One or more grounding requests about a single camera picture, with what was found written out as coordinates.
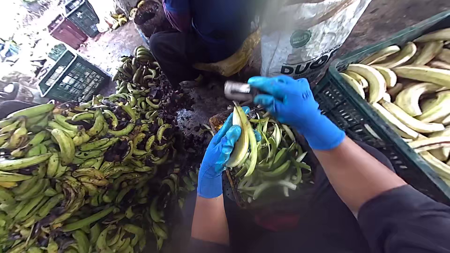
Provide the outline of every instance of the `black sleeve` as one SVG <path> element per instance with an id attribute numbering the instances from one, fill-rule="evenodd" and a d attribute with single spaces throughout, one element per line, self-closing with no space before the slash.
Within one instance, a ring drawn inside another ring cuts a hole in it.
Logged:
<path id="1" fill-rule="evenodd" d="M 358 222 L 373 252 L 450 253 L 450 207 L 410 185 L 369 200 Z"/>
<path id="2" fill-rule="evenodd" d="M 216 244 L 191 237 L 188 246 L 188 253 L 229 253 L 230 248 L 226 245 Z"/>

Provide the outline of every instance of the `blue shirt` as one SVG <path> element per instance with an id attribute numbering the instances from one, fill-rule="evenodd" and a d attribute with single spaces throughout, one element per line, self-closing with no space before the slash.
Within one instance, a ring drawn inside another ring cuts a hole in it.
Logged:
<path id="1" fill-rule="evenodd" d="M 163 5 L 174 28 L 199 35 L 212 61 L 239 49 L 255 15 L 251 0 L 164 0 Z"/>

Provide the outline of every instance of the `person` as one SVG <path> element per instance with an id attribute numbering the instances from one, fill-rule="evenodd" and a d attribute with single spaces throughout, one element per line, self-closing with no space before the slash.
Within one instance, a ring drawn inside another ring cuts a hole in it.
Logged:
<path id="1" fill-rule="evenodd" d="M 306 79 L 252 77 L 248 83 L 266 93 L 254 103 L 303 134 L 323 170 L 316 169 L 317 192 L 295 229 L 267 233 L 233 252 L 450 252 L 450 207 L 408 185 L 385 156 L 322 115 Z M 190 252 L 231 252 L 235 231 L 228 227 L 221 174 L 240 133 L 230 115 L 205 152 Z M 248 241 L 252 232 L 242 236 Z"/>
<path id="2" fill-rule="evenodd" d="M 213 63 L 234 54 L 250 33 L 254 0 L 164 0 L 175 31 L 153 34 L 149 48 L 173 87 L 200 82 L 194 63 Z"/>

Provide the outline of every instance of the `black crate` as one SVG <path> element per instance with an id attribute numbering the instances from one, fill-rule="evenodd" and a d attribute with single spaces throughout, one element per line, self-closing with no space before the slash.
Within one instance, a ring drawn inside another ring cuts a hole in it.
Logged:
<path id="1" fill-rule="evenodd" d="M 109 83 L 109 78 L 98 67 L 67 50 L 39 82 L 39 89 L 41 96 L 49 99 L 86 102 Z"/>
<path id="2" fill-rule="evenodd" d="M 66 3 L 65 10 L 65 16 L 87 36 L 93 38 L 99 33 L 96 26 L 100 22 L 99 17 L 87 0 L 71 0 Z"/>
<path id="3" fill-rule="evenodd" d="M 404 29 L 386 41 L 361 48 L 334 60 L 323 79 L 313 89 L 313 94 L 323 114 L 343 129 L 350 138 L 377 148 L 389 158 L 397 174 L 414 188 L 439 202 L 450 204 L 450 187 L 339 74 L 348 64 L 358 63 L 369 54 L 387 46 L 403 46 L 423 34 L 446 27 L 450 27 L 450 11 Z"/>

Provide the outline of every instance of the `blue nitrile glove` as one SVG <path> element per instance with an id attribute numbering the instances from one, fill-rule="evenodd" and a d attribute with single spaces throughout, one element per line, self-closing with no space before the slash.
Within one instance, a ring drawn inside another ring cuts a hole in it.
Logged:
<path id="1" fill-rule="evenodd" d="M 266 108 L 281 123 L 296 128 L 313 149 L 330 150 L 344 140 L 344 131 L 320 113 L 319 104 L 305 78 L 251 77 L 248 83 L 269 94 L 257 95 L 254 102 Z"/>
<path id="2" fill-rule="evenodd" d="M 250 111 L 248 106 L 242 109 L 245 113 Z M 234 143 L 241 136 L 241 128 L 233 126 L 232 118 L 233 114 L 230 114 L 206 149 L 198 173 L 197 193 L 200 197 L 211 199 L 222 194 L 222 172 L 233 151 Z"/>

